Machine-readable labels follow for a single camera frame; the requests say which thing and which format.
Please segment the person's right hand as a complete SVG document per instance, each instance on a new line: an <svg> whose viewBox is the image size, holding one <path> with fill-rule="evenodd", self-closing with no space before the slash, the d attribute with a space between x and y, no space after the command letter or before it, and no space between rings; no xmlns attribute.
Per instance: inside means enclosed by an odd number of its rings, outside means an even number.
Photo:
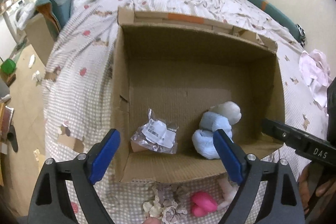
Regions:
<svg viewBox="0 0 336 224"><path fill-rule="evenodd" d="M322 200L319 206L315 206L318 209L317 214L321 214L330 203L333 195L335 194L335 176L318 186L316 190L313 190L313 186L317 186L319 176L321 175L321 167L317 164L310 162L302 171L298 178L298 189L301 197L303 211L307 215L312 208L309 205L309 200L315 196Z"/></svg>

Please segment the person's left hand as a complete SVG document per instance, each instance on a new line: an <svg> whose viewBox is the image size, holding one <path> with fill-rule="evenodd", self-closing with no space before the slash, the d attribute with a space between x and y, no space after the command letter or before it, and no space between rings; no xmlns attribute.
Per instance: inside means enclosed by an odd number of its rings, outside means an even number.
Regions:
<svg viewBox="0 0 336 224"><path fill-rule="evenodd" d="M150 217L147 218L142 224L161 224L161 220L154 217Z"/></svg>

